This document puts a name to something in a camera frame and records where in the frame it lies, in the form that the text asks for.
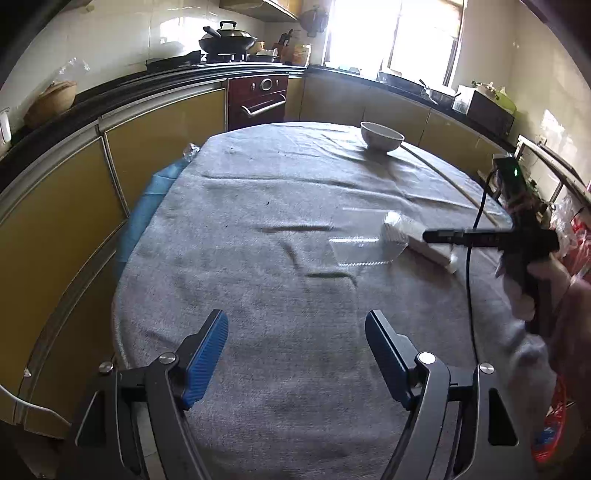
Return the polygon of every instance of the yellow cabinet door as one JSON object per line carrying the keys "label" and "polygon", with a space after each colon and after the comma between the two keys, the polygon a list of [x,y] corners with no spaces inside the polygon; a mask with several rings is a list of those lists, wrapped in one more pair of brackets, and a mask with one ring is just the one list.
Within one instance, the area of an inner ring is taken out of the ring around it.
{"label": "yellow cabinet door", "polygon": [[393,128],[406,142],[418,146],[430,108],[381,88],[370,88],[363,120]]}
{"label": "yellow cabinet door", "polygon": [[300,16],[302,0],[288,0],[287,9],[296,17]]}
{"label": "yellow cabinet door", "polygon": [[478,140],[475,131],[431,110],[418,146],[475,177],[482,167],[482,162],[475,160]]}
{"label": "yellow cabinet door", "polygon": [[130,210],[150,177],[183,156],[189,143],[203,145],[225,130],[224,89],[181,100],[130,120],[106,134]]}
{"label": "yellow cabinet door", "polygon": [[[31,402],[58,412],[68,421],[101,362],[113,356],[111,301],[117,280],[114,257],[86,288],[51,346],[38,373]],[[53,415],[29,409],[25,430],[64,438],[67,426]]]}
{"label": "yellow cabinet door", "polygon": [[369,86],[332,74],[309,75],[304,85],[300,120],[329,124],[354,125],[363,119]]}
{"label": "yellow cabinet door", "polygon": [[297,122],[300,119],[301,101],[304,95],[304,79],[292,78],[287,81],[287,101],[285,121]]}
{"label": "yellow cabinet door", "polygon": [[473,163],[476,169],[480,170],[484,175],[488,175],[492,170],[492,156],[497,153],[506,152],[498,145],[480,135],[476,142],[473,157]]}
{"label": "yellow cabinet door", "polygon": [[[12,393],[61,295],[123,220],[98,140],[59,164],[0,219],[0,351],[8,359],[0,384]],[[0,419],[12,422],[13,411],[0,394]]]}

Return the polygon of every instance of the white bowl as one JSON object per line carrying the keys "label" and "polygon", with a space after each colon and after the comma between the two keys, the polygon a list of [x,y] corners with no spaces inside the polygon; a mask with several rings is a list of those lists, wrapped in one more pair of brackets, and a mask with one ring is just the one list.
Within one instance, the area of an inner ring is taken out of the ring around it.
{"label": "white bowl", "polygon": [[382,152],[396,150],[404,142],[403,134],[372,122],[361,122],[361,137],[369,148]]}

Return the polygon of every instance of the oven handle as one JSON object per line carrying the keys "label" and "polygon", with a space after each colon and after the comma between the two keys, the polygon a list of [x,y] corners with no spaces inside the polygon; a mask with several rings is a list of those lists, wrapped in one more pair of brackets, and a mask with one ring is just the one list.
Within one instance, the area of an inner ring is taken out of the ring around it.
{"label": "oven handle", "polygon": [[261,113],[265,113],[265,112],[268,112],[269,110],[273,110],[274,108],[277,108],[278,106],[285,105],[287,98],[285,98],[285,95],[283,95],[283,94],[280,94],[280,95],[283,98],[283,100],[281,102],[272,103],[270,105],[264,106],[263,108],[261,108],[259,110],[255,110],[254,112],[251,112],[248,109],[248,107],[246,107],[244,105],[242,105],[240,108],[246,114],[246,116],[248,118],[253,118],[253,117],[256,117],[257,115],[260,115]]}

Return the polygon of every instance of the kitchen countertop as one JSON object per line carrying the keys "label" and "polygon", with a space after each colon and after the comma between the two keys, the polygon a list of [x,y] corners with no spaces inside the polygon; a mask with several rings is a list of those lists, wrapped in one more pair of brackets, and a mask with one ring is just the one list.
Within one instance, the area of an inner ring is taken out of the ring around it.
{"label": "kitchen countertop", "polygon": [[345,72],[344,70],[331,69],[328,67],[321,67],[319,65],[310,65],[308,67],[308,73],[326,73],[326,74],[330,74],[330,75],[339,75],[341,78],[351,80],[353,82],[361,82],[365,85],[370,85],[375,88],[381,88],[383,90],[387,90],[389,92],[395,93],[396,95],[400,95],[402,97],[405,97],[405,98],[412,100],[414,102],[422,103],[423,105],[428,106],[429,108],[432,108],[433,110],[435,110],[437,112],[443,113],[444,115],[447,115],[448,117],[454,119],[457,122],[460,122],[463,125],[466,125],[468,128],[473,129],[474,131],[481,134],[483,137],[486,137],[488,140],[490,140],[491,142],[493,142],[496,145],[498,145],[499,147],[501,147],[503,150],[506,150],[509,153],[515,152],[515,145],[510,143],[507,139],[501,138],[501,137],[495,135],[494,133],[490,132],[482,125],[480,125],[480,124],[476,123],[474,120],[468,118],[463,113],[458,112],[457,110],[454,110],[453,108],[445,108],[440,105],[437,105],[436,103],[430,102],[429,100],[421,97],[420,95],[415,95],[414,93],[407,92],[406,90],[402,90],[400,88],[393,87],[393,86],[388,85],[386,83],[377,82],[376,80],[363,78],[363,77],[360,77],[359,75]]}
{"label": "kitchen countertop", "polygon": [[96,121],[116,108],[141,100],[154,94],[200,82],[225,80],[245,75],[264,75],[273,73],[306,74],[320,73],[339,75],[353,82],[361,82],[376,88],[388,90],[409,100],[422,103],[480,133],[504,150],[512,152],[515,146],[489,132],[473,122],[463,113],[449,108],[442,108],[421,96],[414,95],[396,87],[361,78],[342,70],[311,65],[308,68],[283,65],[281,63],[216,63],[179,67],[164,72],[139,72],[121,77],[97,87],[80,92],[74,105],[62,115],[50,120],[34,131],[21,130],[13,135],[13,146],[0,160],[0,193],[32,162],[51,147],[75,133],[79,129]]}

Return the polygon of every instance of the table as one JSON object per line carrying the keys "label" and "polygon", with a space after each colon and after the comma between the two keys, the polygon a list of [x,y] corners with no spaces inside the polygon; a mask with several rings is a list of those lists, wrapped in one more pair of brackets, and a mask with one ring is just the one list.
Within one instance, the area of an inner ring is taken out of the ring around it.
{"label": "table", "polygon": [[[464,255],[453,275],[409,250],[390,265],[340,267],[328,247],[343,232],[335,212],[398,210],[432,228],[465,228],[476,216],[468,197],[481,195],[467,175],[412,145],[368,151],[354,127],[291,123],[217,135],[174,183],[121,277],[113,302],[120,361],[149,364],[223,309],[228,342],[188,412],[212,477],[377,479],[407,413],[388,393],[363,320],[381,309],[419,351],[473,366]],[[496,203],[486,211],[510,224]],[[554,377],[542,341],[511,316],[493,275],[498,258],[472,255],[477,341],[531,433]],[[440,473],[454,419],[436,457]]]}

